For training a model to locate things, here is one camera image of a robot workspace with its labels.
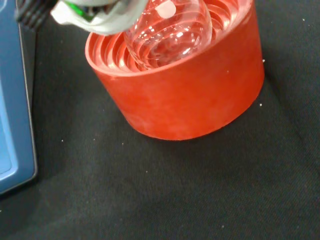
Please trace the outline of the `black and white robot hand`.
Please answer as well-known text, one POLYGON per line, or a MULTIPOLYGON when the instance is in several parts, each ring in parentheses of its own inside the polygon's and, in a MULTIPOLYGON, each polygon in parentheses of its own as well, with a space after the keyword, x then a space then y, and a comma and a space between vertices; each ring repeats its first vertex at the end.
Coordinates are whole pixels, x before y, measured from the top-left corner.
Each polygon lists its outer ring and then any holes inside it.
POLYGON ((129 29, 147 6, 146 0, 17 0, 15 20, 38 30, 49 16, 103 36, 129 29))

